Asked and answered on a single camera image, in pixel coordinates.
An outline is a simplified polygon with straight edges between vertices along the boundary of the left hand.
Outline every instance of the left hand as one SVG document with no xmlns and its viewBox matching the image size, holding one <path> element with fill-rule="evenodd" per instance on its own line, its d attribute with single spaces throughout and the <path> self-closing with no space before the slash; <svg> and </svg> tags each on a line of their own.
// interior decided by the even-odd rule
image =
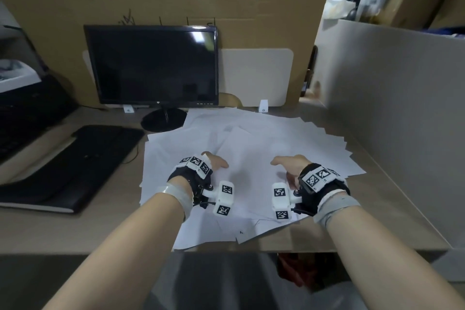
<svg viewBox="0 0 465 310">
<path fill-rule="evenodd" d="M 210 159 L 210 162 L 212 162 L 212 170 L 214 172 L 216 172 L 220 168 L 229 168 L 228 162 L 226 162 L 220 156 L 214 155 L 209 151 L 202 152 L 202 154 L 205 154 Z"/>
</svg>

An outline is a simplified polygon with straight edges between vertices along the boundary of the white panel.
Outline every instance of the white panel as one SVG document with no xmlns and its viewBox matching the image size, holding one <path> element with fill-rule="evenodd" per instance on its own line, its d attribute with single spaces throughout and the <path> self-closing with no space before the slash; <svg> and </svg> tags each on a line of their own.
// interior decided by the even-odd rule
<svg viewBox="0 0 465 310">
<path fill-rule="evenodd" d="M 244 107 L 286 102 L 294 54 L 287 48 L 220 49 L 219 91 L 240 99 Z"/>
</svg>

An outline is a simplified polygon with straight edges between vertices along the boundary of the desk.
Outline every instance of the desk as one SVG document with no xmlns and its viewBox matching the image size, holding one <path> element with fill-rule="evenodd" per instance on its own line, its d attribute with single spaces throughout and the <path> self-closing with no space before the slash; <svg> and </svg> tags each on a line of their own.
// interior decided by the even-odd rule
<svg viewBox="0 0 465 310">
<path fill-rule="evenodd" d="M 150 109 L 125 114 L 122 109 L 108 112 L 79 108 L 17 155 L 0 165 L 0 184 L 63 143 L 82 125 L 107 124 L 140 127 L 139 122 Z M 344 136 L 352 159 L 367 174 L 349 177 L 353 196 L 375 218 L 410 247 L 417 250 L 447 250 L 450 245 L 423 217 L 354 138 L 328 116 L 324 108 L 300 103 L 293 109 L 272 108 L 270 114 L 300 116 L 324 127 L 331 135 Z M 119 166 L 97 193 L 89 206 L 78 215 L 62 215 L 19 209 L 0 209 L 0 254 L 89 254 L 105 237 L 139 206 L 144 142 L 139 155 L 129 164 Z M 136 149 L 128 155 L 131 160 Z M 322 228 L 311 218 L 282 227 L 245 242 L 213 242 L 199 245 L 193 251 L 293 251 L 328 252 L 334 245 Z"/>
</svg>

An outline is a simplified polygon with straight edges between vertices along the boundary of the wrist strap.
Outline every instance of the wrist strap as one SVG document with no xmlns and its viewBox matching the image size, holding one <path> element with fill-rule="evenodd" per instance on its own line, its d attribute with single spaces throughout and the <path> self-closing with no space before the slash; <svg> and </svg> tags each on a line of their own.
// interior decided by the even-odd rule
<svg viewBox="0 0 465 310">
<path fill-rule="evenodd" d="M 181 186 L 167 183 L 166 185 L 159 186 L 157 188 L 157 192 L 155 194 L 158 193 L 174 196 L 184 210 L 184 221 L 189 218 L 192 210 L 192 200 Z"/>
<path fill-rule="evenodd" d="M 350 206 L 360 206 L 360 204 L 352 196 L 333 196 L 318 208 L 318 213 L 313 216 L 313 221 L 326 228 L 329 220 L 335 212 Z"/>
</svg>

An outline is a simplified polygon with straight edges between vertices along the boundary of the monitor base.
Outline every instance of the monitor base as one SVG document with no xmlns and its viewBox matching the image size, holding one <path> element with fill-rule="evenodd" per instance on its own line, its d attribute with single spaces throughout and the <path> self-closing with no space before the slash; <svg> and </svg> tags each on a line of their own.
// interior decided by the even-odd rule
<svg viewBox="0 0 465 310">
<path fill-rule="evenodd" d="M 184 124 L 187 113 L 179 108 L 164 108 L 154 110 L 143 117 L 140 125 L 144 130 L 152 132 L 170 131 Z"/>
</svg>

